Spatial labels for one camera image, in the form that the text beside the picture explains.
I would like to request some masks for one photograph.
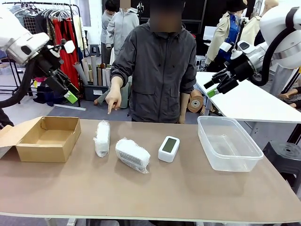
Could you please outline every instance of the open cardboard box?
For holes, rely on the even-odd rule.
[[[0,147],[16,146],[21,161],[66,162],[80,133],[79,118],[39,117],[0,130]]]

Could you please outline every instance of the gray stool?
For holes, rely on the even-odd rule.
[[[301,148],[291,143],[270,141],[263,153],[297,193],[301,184]]]
[[[90,56],[100,57],[100,49],[99,49],[98,44],[91,44],[90,45]]]

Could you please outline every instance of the container rim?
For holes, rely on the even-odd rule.
[[[263,159],[263,152],[262,150],[259,148],[259,146],[255,143],[255,141],[251,138],[251,136],[245,131],[245,129],[237,122],[237,120],[233,119],[233,118],[229,118],[229,117],[217,117],[217,116],[199,116],[198,117],[198,125],[199,125],[199,129],[205,134],[205,131],[203,129],[203,126],[201,125],[200,120],[204,120],[204,119],[208,119],[208,118],[220,118],[219,120],[228,120],[231,121],[235,124],[235,126],[242,132],[242,134],[244,135],[244,137],[250,142],[250,144],[253,146],[254,150],[256,150],[256,152],[258,153],[259,156],[255,157],[255,156],[236,156],[236,155],[224,155],[224,154],[219,154],[217,153],[212,145],[209,142],[208,137],[204,137],[204,139],[208,142],[208,144],[210,145],[211,149],[212,149],[212,153],[219,157],[219,158],[223,158],[223,159],[248,159],[248,160],[260,160]]]

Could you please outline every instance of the person's left hand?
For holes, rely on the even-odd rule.
[[[185,115],[180,115],[179,124],[185,124]]]

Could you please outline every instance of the bubble-wrapped package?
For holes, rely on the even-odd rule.
[[[97,127],[95,141],[95,152],[98,157],[103,158],[109,153],[110,148],[110,124],[102,120]]]
[[[146,166],[150,162],[150,154],[133,140],[121,139],[116,144],[116,154],[120,160],[140,173],[149,173]]]

